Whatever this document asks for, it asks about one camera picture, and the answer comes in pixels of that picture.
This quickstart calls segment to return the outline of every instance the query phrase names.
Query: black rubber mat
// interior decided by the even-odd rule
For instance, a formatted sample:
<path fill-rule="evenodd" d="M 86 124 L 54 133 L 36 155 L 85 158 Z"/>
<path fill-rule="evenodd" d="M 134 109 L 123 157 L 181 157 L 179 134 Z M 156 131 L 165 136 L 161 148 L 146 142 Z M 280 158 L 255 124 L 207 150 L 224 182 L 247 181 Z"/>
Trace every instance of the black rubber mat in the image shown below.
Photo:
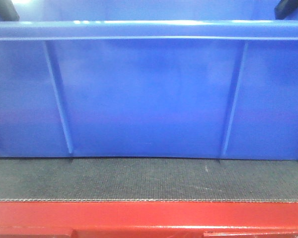
<path fill-rule="evenodd" d="M 2 200 L 298 201 L 298 162 L 0 159 Z"/>

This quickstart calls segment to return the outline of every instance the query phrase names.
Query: bin lip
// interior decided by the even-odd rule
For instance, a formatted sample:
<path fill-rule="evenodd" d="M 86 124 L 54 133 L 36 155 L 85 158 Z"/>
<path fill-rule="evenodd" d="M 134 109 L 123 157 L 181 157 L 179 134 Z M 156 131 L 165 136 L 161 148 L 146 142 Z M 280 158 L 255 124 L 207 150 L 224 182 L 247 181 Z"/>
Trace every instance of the bin lip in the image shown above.
<path fill-rule="evenodd" d="M 0 22 L 0 41 L 101 39 L 298 40 L 293 20 Z"/>

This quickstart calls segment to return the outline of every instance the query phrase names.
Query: red surface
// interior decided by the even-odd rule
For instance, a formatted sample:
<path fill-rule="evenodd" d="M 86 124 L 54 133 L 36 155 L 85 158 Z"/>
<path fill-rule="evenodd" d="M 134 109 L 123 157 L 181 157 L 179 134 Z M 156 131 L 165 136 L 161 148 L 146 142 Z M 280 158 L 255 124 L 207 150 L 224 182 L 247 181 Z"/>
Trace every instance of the red surface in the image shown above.
<path fill-rule="evenodd" d="M 0 202 L 0 238 L 17 234 L 42 238 L 296 238 L 298 203 Z"/>

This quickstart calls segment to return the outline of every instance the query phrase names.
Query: blue plastic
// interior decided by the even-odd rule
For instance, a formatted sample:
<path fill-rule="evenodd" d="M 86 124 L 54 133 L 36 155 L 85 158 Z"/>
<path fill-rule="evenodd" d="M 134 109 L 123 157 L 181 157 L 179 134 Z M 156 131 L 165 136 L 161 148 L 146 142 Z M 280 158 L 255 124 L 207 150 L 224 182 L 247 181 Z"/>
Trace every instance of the blue plastic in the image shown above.
<path fill-rule="evenodd" d="M 0 156 L 298 160 L 298 9 L 279 0 L 14 0 Z"/>

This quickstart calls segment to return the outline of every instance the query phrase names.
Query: storage bin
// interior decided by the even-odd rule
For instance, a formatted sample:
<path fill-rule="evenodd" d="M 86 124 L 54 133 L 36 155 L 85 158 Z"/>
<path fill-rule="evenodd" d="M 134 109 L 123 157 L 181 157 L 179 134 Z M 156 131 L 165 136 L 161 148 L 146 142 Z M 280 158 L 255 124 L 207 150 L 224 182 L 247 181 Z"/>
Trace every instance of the storage bin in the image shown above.
<path fill-rule="evenodd" d="M 15 0 L 0 157 L 298 160 L 298 9 L 278 0 Z"/>

